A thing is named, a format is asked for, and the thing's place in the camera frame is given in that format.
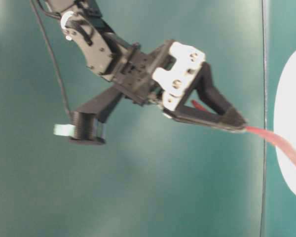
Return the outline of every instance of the black cable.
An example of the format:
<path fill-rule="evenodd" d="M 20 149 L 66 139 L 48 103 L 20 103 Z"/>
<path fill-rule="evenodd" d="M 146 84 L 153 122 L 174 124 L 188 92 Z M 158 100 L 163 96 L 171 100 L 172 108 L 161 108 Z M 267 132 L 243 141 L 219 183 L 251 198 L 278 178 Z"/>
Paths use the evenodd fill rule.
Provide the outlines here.
<path fill-rule="evenodd" d="M 55 18 L 55 19 L 58 19 L 60 20 L 61 19 L 61 15 L 59 13 L 56 13 L 56 12 L 47 12 L 45 11 L 43 5 L 41 4 L 40 0 L 36 0 L 37 4 L 39 5 L 41 11 L 46 15 L 46 16 L 49 16 L 49 17 L 52 17 L 52 18 Z"/>
<path fill-rule="evenodd" d="M 59 66 L 58 66 L 58 63 L 57 63 L 56 58 L 55 58 L 55 54 L 54 54 L 53 49 L 51 47 L 50 41 L 49 41 L 49 39 L 47 37 L 46 30 L 44 28 L 43 22 L 42 22 L 39 14 L 37 12 L 37 8 L 36 8 L 33 0 L 30 0 L 30 2 L 31 2 L 31 5 L 32 5 L 33 12 L 35 13 L 35 16 L 37 18 L 37 22 L 38 22 L 39 28 L 40 28 L 40 30 L 41 30 L 41 32 L 43 34 L 43 38 L 44 38 L 45 43 L 47 45 L 48 52 L 49 52 L 50 57 L 51 57 L 51 59 L 53 61 L 53 65 L 54 65 L 56 76 L 57 76 L 57 81 L 58 81 L 58 84 L 60 86 L 61 94 L 62 94 L 62 97 L 63 97 L 63 103 L 64 103 L 65 112 L 66 112 L 66 114 L 68 115 L 68 117 L 72 121 L 72 114 L 71 114 L 71 111 L 69 109 L 68 99 L 67 99 L 67 94 L 66 94 L 64 82 L 63 82 L 63 79 L 62 79 L 62 77 L 60 75 L 60 70 L 59 70 Z"/>

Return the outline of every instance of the teal background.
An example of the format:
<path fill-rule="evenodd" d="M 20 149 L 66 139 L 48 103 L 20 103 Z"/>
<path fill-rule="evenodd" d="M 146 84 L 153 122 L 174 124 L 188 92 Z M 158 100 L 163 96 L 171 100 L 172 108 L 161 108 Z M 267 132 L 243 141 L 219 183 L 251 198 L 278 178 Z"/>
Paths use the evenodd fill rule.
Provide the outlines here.
<path fill-rule="evenodd" d="M 286 62 L 296 51 L 296 0 L 265 0 L 264 3 L 267 127 L 272 130 L 277 85 Z M 263 236 L 296 237 L 296 196 L 283 179 L 271 145 L 267 146 L 266 157 Z"/>
<path fill-rule="evenodd" d="M 204 51 L 216 86 L 263 127 L 260 0 L 98 4 L 144 52 L 171 38 Z M 109 87 L 86 69 L 58 24 L 43 20 L 72 108 Z M 157 107 L 126 100 L 109 119 L 106 146 L 53 135 L 55 123 L 68 122 L 29 1 L 0 0 L 0 237 L 259 236 L 258 137 L 175 123 Z"/>

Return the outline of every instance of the robotic arm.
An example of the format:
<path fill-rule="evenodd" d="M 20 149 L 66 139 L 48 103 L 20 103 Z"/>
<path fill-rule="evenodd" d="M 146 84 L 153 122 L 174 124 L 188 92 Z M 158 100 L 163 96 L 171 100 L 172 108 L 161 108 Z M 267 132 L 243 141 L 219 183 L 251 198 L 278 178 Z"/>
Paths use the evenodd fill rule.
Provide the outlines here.
<path fill-rule="evenodd" d="M 45 3 L 65 38 L 83 52 L 89 70 L 113 84 L 77 108 L 73 124 L 57 125 L 56 135 L 67 135 L 79 144 L 105 144 L 105 123 L 121 98 L 140 106 L 158 105 L 165 116 L 178 122 L 230 132 L 246 130 L 246 121 L 214 87 L 203 52 L 171 39 L 145 54 L 138 43 L 127 43 L 110 28 L 94 0 Z M 194 89 L 215 114 L 185 105 Z"/>

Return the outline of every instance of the red flexible strip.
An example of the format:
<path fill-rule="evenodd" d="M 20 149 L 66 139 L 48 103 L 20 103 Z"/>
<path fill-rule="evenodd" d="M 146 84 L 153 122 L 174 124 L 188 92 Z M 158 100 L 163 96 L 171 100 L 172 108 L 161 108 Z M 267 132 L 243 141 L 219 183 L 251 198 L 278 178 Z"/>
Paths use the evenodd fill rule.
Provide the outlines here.
<path fill-rule="evenodd" d="M 192 104 L 198 110 L 207 111 L 203 106 L 201 106 L 195 100 L 192 100 Z M 296 166 L 296 150 L 286 139 L 275 134 L 274 132 L 261 129 L 258 127 L 247 126 L 246 130 L 247 132 L 256 134 L 264 138 L 267 142 L 271 143 L 273 146 L 277 146 L 278 148 L 280 148 L 291 160 L 291 162 Z"/>

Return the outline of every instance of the white disc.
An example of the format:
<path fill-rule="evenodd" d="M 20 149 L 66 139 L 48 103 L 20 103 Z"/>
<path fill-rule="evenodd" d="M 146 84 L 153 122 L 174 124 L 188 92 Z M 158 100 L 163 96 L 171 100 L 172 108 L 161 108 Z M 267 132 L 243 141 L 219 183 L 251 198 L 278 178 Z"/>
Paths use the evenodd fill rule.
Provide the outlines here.
<path fill-rule="evenodd" d="M 296 148 L 296 52 L 286 63 L 278 84 L 274 132 L 286 138 Z M 296 195 L 296 167 L 280 149 L 277 148 L 276 153 L 283 177 Z"/>

